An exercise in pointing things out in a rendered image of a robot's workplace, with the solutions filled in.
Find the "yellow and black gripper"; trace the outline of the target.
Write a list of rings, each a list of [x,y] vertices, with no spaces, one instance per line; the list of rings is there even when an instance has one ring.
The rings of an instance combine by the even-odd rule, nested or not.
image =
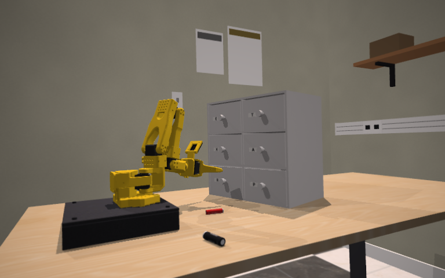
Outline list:
[[[190,142],[185,151],[187,158],[183,159],[186,161],[186,169],[184,173],[178,173],[180,176],[184,176],[184,178],[200,177],[202,173],[219,173],[223,171],[221,168],[204,165],[203,161],[195,159],[195,153],[198,153],[202,144],[203,141]]]

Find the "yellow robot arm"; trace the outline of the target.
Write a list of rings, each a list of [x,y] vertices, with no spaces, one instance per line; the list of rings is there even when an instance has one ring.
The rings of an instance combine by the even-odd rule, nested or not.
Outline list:
[[[141,147],[145,154],[142,157],[144,168],[115,171],[116,193],[113,194],[113,201],[120,208],[144,207],[160,202],[160,195],[152,193],[164,188],[165,171],[185,172],[186,161],[179,159],[180,135],[185,112],[182,108],[177,108],[177,105],[173,99],[158,102]],[[175,121],[172,125],[173,119]],[[154,144],[158,135],[158,143]]]

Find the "red battery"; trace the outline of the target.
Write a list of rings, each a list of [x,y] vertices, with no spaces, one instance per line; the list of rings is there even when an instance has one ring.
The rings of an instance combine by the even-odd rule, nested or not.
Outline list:
[[[217,214],[217,213],[223,213],[224,209],[212,209],[212,210],[206,210],[206,214]]]

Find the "grey chest of drawers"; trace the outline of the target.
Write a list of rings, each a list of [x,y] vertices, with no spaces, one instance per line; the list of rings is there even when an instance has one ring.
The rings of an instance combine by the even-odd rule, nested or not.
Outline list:
[[[285,129],[243,131],[244,100],[277,96],[284,94]],[[209,133],[209,108],[211,105],[240,101],[242,131]],[[283,132],[265,132],[283,131]],[[285,133],[286,135],[286,167],[244,165],[245,134]],[[210,136],[242,135],[242,164],[210,163]],[[232,199],[245,200],[271,206],[293,208],[324,197],[323,189],[323,147],[322,147],[322,100],[321,96],[283,90],[279,92],[259,94],[231,100],[207,103],[207,137],[209,166],[239,166],[242,167],[243,198],[210,193]],[[245,199],[245,168],[256,167],[265,169],[286,170],[287,206]]]

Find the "black cylinder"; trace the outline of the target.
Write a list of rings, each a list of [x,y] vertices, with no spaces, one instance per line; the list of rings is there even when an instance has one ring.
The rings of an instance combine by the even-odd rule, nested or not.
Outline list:
[[[210,233],[208,231],[205,231],[203,233],[203,238],[209,242],[212,242],[214,244],[217,244],[218,246],[224,246],[225,245],[225,238],[215,235],[213,233]]]

